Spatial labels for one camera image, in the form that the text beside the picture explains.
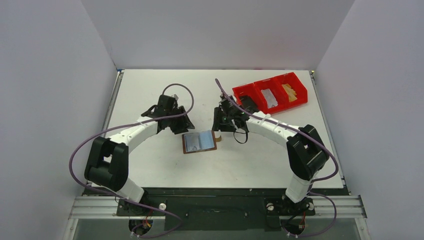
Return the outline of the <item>brown leather card holder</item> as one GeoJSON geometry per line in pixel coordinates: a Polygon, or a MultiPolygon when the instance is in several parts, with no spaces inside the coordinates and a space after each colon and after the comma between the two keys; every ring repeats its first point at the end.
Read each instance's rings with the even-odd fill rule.
{"type": "Polygon", "coordinates": [[[185,133],[181,138],[183,153],[193,154],[217,150],[217,143],[222,140],[222,135],[220,131],[206,130],[185,133]]]}

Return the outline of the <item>black VIP card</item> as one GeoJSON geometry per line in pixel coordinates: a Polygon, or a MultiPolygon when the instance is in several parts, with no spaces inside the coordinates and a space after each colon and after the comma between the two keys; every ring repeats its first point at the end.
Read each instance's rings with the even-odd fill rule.
{"type": "Polygon", "coordinates": [[[241,103],[240,106],[248,113],[253,114],[253,113],[259,112],[258,106],[256,105],[256,103],[253,101],[253,99],[250,96],[248,95],[241,96],[239,100],[241,103]]]}

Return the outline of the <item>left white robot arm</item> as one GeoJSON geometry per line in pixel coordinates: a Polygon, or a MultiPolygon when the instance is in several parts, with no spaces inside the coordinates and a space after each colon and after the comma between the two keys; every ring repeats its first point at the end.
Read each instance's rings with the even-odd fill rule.
{"type": "Polygon", "coordinates": [[[136,215],[143,215],[149,210],[149,201],[143,197],[145,190],[129,178],[130,153],[166,128],[177,135],[194,127],[184,106],[178,105],[178,97],[162,94],[157,104],[141,114],[135,126],[93,140],[84,177],[130,200],[129,208],[136,215]]]}

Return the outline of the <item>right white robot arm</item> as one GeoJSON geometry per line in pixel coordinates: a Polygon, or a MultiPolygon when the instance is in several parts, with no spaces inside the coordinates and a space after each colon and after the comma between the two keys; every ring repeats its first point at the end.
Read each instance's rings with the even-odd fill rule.
{"type": "Polygon", "coordinates": [[[309,124],[300,127],[277,121],[260,111],[248,96],[243,99],[242,105],[232,101],[232,98],[222,97],[214,108],[212,130],[228,133],[243,130],[246,134],[258,134],[285,147],[292,178],[282,199],[282,207],[289,214],[296,213],[302,207],[302,200],[309,193],[317,173],[330,158],[320,135],[309,124]]]}

